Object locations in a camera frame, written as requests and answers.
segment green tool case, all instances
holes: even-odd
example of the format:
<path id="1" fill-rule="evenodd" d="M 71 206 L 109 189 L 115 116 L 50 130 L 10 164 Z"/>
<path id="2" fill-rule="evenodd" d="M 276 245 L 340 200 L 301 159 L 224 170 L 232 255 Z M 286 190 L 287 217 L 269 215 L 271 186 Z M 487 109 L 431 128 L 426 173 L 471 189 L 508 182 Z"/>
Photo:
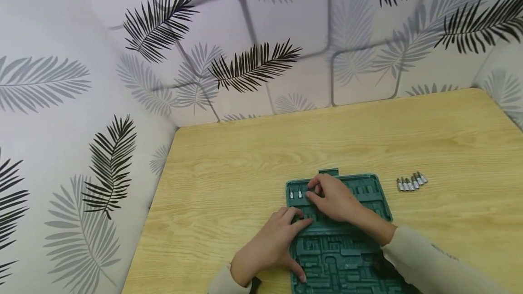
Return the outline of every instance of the green tool case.
<path id="1" fill-rule="evenodd" d="M 338 169 L 319 173 L 338 178 L 364 206 L 392 221 L 375 174 L 340 176 Z M 328 218 L 306 198 L 309 181 L 286 184 L 287 206 L 301 209 L 305 218 L 314 220 L 290 246 L 292 258 L 307 276 L 307 283 L 303 284 L 291 273 L 292 294 L 417 294 L 417 289 L 406 284 L 386 262 L 378 243 L 358 228 Z"/>

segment beige sleeve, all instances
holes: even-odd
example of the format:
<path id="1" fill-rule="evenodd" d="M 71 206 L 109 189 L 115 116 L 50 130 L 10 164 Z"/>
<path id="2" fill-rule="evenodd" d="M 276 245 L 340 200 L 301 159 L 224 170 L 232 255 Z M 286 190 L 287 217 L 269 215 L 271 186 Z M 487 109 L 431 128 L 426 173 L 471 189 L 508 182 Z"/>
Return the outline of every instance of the beige sleeve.
<path id="1" fill-rule="evenodd" d="M 409 227 L 396 229 L 382 250 L 405 281 L 423 294 L 508 294 Z"/>
<path id="2" fill-rule="evenodd" d="M 223 266 L 209 285 L 208 294 L 249 294 L 252 283 L 247 287 L 238 285 L 231 276 L 231 265 Z"/>

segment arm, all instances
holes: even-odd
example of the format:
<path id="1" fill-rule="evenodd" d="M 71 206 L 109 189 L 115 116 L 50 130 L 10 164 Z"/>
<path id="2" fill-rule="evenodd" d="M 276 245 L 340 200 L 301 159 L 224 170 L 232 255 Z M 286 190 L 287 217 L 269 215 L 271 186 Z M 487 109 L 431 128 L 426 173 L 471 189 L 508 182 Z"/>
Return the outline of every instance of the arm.
<path id="1" fill-rule="evenodd" d="M 508 294 L 472 267 L 431 243 L 418 232 L 400 226 L 383 255 L 407 283 L 425 294 Z"/>
<path id="2" fill-rule="evenodd" d="M 340 180 L 319 174 L 307 197 L 335 221 L 349 222 L 382 246 L 383 256 L 424 294 L 506 294 L 499 285 L 406 226 L 399 228 L 364 206 Z"/>

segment wood grain surface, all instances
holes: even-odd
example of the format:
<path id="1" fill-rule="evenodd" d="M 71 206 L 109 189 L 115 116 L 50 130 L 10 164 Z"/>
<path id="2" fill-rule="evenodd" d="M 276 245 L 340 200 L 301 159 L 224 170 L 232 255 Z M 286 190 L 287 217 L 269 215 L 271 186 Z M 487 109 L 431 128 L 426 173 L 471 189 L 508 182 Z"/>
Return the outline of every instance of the wood grain surface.
<path id="1" fill-rule="evenodd" d="M 397 225 L 520 293 L 522 162 L 522 133 L 478 89 L 182 128 L 123 293 L 205 294 L 286 204 L 286 181 L 331 167 L 377 174 Z M 416 170 L 429 183 L 399 193 Z M 260 278 L 258 293 L 290 293 L 288 271 Z"/>

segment finger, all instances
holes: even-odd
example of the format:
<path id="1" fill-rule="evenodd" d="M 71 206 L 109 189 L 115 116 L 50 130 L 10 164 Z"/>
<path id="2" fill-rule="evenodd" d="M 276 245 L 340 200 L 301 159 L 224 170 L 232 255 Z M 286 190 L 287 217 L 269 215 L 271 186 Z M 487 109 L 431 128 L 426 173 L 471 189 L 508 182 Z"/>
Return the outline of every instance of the finger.
<path id="1" fill-rule="evenodd" d="M 314 193 L 320 195 L 321 192 L 323 192 L 323 187 L 321 186 L 321 184 L 316 185 L 316 188 L 314 188 Z"/>
<path id="2" fill-rule="evenodd" d="M 292 238 L 295 238 L 297 233 L 301 232 L 303 229 L 307 228 L 312 223 L 312 218 L 300 219 L 299 221 L 291 225 L 292 228 Z"/>
<path id="3" fill-rule="evenodd" d="M 285 214 L 285 212 L 286 212 L 287 210 L 289 210 L 289 208 L 287 208 L 287 207 L 279 208 L 278 211 L 274 212 L 274 213 L 271 215 L 271 218 L 270 218 L 270 219 L 282 218 L 282 216 Z"/>
<path id="4" fill-rule="evenodd" d="M 305 283 L 307 281 L 307 277 L 305 276 L 305 271 L 303 271 L 303 268 L 289 256 L 287 260 L 287 267 L 296 275 L 297 278 L 302 283 Z"/>
<path id="5" fill-rule="evenodd" d="M 323 174 L 317 174 L 315 177 L 312 178 L 312 180 L 307 183 L 307 188 L 313 188 L 316 185 L 321 184 L 321 179 L 323 178 Z"/>
<path id="6" fill-rule="evenodd" d="M 303 218 L 303 211 L 296 207 L 290 207 L 283 215 L 283 219 L 290 224 L 294 216 L 298 216 L 300 219 Z"/>
<path id="7" fill-rule="evenodd" d="M 321 210 L 321 207 L 323 206 L 325 200 L 324 198 L 311 191 L 306 192 L 305 196 L 307 197 L 307 199 L 312 201 L 312 203 L 316 205 L 316 207 L 318 207 Z"/>

